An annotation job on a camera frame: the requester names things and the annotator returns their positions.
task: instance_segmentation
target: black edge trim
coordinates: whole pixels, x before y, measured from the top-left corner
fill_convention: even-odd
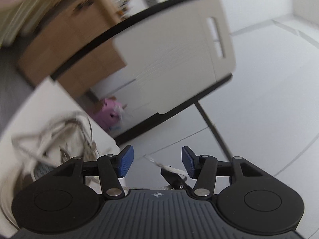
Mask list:
[[[53,74],[51,78],[56,80],[61,74],[68,70],[74,63],[79,61],[81,58],[90,53],[93,49],[107,41],[108,39],[114,37],[125,29],[133,26],[134,24],[146,19],[149,16],[152,16],[160,11],[168,9],[172,6],[178,5],[180,3],[186,2],[188,0],[167,0],[165,2],[158,3],[144,11],[141,11],[135,15],[132,15],[128,19],[118,23],[114,27],[108,29],[104,33],[97,36],[95,39],[90,41],[87,45],[82,47],[78,52],[76,52],[72,57],[65,61]]]
[[[142,121],[141,123],[137,124],[136,126],[132,127],[131,129],[125,131],[124,133],[120,134],[119,136],[115,137],[114,140],[118,146],[142,135],[143,133],[151,130],[152,128],[158,126],[159,124],[163,123],[164,121],[170,119],[171,117],[175,116],[176,114],[180,113],[187,107],[191,106],[192,104],[198,102],[201,98],[206,96],[207,94],[211,93],[212,91],[216,90],[218,87],[222,86],[226,82],[232,79],[232,74],[229,74],[222,80],[218,81],[217,83],[213,84],[212,86],[206,88],[205,90],[201,91],[200,93],[196,94],[192,98],[188,99],[187,101],[181,103],[180,105],[176,106],[175,108],[171,109],[169,112],[165,114],[156,113],[153,116],[147,118],[146,120]]]
[[[204,111],[202,106],[199,104],[199,102],[195,102],[194,104],[195,104],[196,108],[198,109],[200,115],[202,115],[202,117],[203,117],[204,121],[206,122],[206,124],[208,125],[209,129],[213,133],[214,137],[216,138],[216,140],[217,140],[218,144],[220,145],[221,150],[223,150],[224,155],[226,156],[227,160],[231,162],[232,161],[232,154],[230,153],[230,151],[229,151],[226,143],[224,142],[223,138],[219,134],[217,128],[210,121],[209,117],[207,116],[206,112]]]

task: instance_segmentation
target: white cable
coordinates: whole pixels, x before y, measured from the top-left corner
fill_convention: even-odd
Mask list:
[[[78,116],[85,117],[87,120],[89,127],[90,127],[90,134],[87,132],[87,129],[83,125],[83,123],[77,119]],[[99,153],[96,150],[96,144],[92,140],[93,134],[92,134],[92,126],[91,122],[88,118],[88,116],[84,112],[72,112],[71,114],[66,114],[60,117],[56,117],[54,120],[51,120],[47,127],[45,127],[43,130],[41,130],[37,134],[31,134],[31,135],[22,135],[22,136],[15,136],[12,138],[12,145],[14,148],[19,149],[20,151],[24,152],[31,158],[36,159],[38,162],[41,162],[43,164],[51,165],[53,167],[57,167],[58,165],[56,163],[53,163],[52,161],[46,159],[43,157],[44,150],[46,148],[49,148],[55,141],[55,138],[59,137],[62,133],[64,133],[66,130],[71,129],[74,127],[74,125],[68,125],[67,124],[74,124],[79,127],[82,135],[83,135],[83,158],[85,161],[94,161],[98,158]],[[45,139],[45,135],[52,135],[50,140],[48,142],[43,142]],[[37,138],[38,139],[38,149],[36,152],[33,152],[24,146],[21,145],[21,141]]]
[[[184,176],[183,181],[187,181],[187,173],[183,170],[180,169],[176,169],[173,167],[170,167],[168,165],[164,165],[162,163],[159,163],[157,161],[155,161],[153,158],[151,158],[150,156],[143,156],[145,159],[149,160],[150,162],[152,162],[153,164],[155,164],[156,166],[163,168],[164,170],[167,170],[169,172],[172,173],[177,173],[178,175],[182,175]],[[157,188],[144,188],[144,187],[126,187],[123,186],[123,190],[128,191],[130,189],[134,189],[134,190],[171,190],[173,189],[173,187],[171,185],[167,185],[167,186],[163,186],[163,187],[157,187]]]

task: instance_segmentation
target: ribbed surface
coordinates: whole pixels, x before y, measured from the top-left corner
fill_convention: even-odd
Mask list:
[[[22,229],[14,239],[298,239],[294,232],[249,235],[224,222],[211,203],[186,191],[133,190],[108,201],[99,215],[80,229],[61,235],[39,235]]]
[[[52,171],[54,167],[38,162],[34,168],[34,177],[36,180]]]
[[[181,161],[183,162],[183,165],[189,175],[190,178],[194,179],[194,160],[191,158],[187,150],[183,147],[181,150]]]
[[[121,159],[121,163],[118,169],[117,177],[123,178],[126,176],[127,172],[130,169],[131,164],[134,160],[134,149],[133,146],[130,146],[130,148],[127,150],[125,155]]]

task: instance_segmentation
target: pink bag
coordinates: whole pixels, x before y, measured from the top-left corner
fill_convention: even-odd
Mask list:
[[[90,117],[106,132],[109,132],[122,119],[123,108],[115,97],[99,101],[95,108],[88,112]]]

